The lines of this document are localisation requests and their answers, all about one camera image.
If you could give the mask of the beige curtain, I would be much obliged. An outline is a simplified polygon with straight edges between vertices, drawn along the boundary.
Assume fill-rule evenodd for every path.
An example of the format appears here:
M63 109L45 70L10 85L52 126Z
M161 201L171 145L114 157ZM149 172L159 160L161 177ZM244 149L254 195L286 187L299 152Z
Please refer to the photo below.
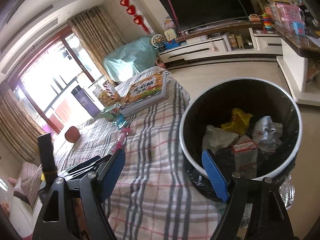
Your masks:
M119 31L100 6L91 7L67 20L72 32L98 70L114 83L103 64L105 56L125 44Z

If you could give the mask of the pink toy box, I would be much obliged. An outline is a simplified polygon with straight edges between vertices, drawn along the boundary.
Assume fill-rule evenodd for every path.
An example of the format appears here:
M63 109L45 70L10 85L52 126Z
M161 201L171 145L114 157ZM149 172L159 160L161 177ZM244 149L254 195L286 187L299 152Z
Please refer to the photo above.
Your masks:
M299 7L286 3L276 3L275 6L276 13L274 18L276 25L287 30L293 30L293 22L304 24Z

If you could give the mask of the crumpled silver blue wrapper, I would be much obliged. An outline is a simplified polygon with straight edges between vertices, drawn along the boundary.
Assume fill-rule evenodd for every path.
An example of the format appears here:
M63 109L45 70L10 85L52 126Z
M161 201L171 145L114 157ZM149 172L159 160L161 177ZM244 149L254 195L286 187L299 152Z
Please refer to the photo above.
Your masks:
M275 153L282 143L282 135L283 125L273 122L270 116L264 116L255 123L252 140L261 151Z

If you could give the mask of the black television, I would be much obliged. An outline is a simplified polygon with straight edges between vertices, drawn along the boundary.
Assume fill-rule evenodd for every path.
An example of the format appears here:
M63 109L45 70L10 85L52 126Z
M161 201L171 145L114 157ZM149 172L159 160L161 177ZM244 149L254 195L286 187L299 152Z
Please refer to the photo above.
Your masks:
M189 31L223 21L246 20L254 13L251 0L159 1L178 31Z

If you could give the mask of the orange children's book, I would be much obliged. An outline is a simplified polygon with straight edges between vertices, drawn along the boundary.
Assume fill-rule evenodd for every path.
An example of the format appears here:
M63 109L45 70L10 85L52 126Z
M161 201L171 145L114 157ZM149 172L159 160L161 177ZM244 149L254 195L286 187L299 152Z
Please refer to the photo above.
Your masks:
M125 96L120 112L129 117L165 98L167 72L164 70L134 83Z

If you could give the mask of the red apple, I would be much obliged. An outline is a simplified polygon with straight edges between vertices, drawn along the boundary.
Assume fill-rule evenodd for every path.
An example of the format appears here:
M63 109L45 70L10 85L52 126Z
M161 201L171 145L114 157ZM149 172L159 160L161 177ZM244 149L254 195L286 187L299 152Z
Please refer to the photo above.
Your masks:
M65 132L65 139L70 143L76 143L76 141L80 138L80 132L75 126L71 126Z

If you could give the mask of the yellow snack wrapper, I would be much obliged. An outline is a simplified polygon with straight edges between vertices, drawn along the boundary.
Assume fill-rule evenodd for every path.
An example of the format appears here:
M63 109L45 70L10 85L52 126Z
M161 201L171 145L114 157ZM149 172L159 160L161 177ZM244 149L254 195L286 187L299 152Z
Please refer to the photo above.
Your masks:
M232 109L231 121L221 125L221 128L227 132L237 133L240 136L246 134L249 128L249 122L253 115L245 113L239 108Z

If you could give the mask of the purple thermos bottle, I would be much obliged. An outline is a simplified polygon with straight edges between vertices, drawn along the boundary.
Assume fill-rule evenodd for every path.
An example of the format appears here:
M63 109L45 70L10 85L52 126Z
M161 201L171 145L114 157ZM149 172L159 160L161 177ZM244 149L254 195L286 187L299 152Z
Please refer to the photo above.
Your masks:
M96 117L100 110L96 106L96 104L92 101L86 91L77 85L72 91L72 95L76 98L76 100L80 103L82 107L88 112L91 117Z

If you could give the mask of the white rimmed trash bin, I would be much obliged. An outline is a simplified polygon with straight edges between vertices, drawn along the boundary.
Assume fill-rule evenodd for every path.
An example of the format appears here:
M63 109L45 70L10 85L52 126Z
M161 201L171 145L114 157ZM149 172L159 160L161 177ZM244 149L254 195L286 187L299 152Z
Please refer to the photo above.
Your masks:
M262 79L243 77L223 81L189 103L180 123L180 145L185 168L192 181L207 177L202 166L202 140L208 125L239 135L253 131L264 116L283 126L281 145L258 169L258 179L273 178L281 185L295 166L302 140L302 118L291 95Z

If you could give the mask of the blue cheese stick package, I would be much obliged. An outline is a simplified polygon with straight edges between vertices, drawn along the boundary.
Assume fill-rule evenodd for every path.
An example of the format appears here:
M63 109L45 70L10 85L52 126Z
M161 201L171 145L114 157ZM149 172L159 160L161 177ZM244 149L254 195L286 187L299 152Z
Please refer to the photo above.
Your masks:
M122 114L118 114L113 120L114 126L117 127L118 130L125 128L128 124L128 121L125 120Z

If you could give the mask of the red white carton box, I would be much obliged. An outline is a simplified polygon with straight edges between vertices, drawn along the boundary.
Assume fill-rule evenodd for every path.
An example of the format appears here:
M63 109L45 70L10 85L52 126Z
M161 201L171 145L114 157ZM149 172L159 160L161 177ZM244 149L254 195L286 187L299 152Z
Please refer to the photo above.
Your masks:
M235 172L239 172L247 179L257 176L258 147L254 141L243 135L235 145L232 145L235 160Z

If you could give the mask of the plaid table cloth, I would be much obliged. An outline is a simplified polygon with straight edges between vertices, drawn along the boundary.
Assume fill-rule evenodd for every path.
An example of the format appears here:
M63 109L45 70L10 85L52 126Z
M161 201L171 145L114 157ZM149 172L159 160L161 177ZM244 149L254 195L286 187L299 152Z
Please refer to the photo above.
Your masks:
M165 99L128 118L125 166L103 207L117 239L210 239L220 220L185 171L179 126L190 96L167 78Z

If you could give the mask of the clear cookie jar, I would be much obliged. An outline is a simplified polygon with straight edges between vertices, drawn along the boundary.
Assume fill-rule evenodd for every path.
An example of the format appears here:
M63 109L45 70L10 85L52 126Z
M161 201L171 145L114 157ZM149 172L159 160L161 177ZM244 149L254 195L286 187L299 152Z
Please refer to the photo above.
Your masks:
M104 107L113 106L121 101L121 96L105 75L92 84L93 94Z

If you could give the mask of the brown side table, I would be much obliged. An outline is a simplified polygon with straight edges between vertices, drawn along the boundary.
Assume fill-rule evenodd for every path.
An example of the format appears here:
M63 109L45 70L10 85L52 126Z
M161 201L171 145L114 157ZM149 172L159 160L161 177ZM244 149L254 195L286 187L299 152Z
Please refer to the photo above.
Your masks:
M319 106L319 46L307 37L277 25L283 54L277 62L293 99L298 104Z

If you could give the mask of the ferris wheel toy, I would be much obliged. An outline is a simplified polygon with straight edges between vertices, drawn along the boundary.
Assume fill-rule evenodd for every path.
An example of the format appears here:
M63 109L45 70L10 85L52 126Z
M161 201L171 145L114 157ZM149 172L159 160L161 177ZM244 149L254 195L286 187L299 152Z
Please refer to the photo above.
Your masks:
M159 51L165 50L165 38L161 34L154 35L150 40L154 50L158 49Z

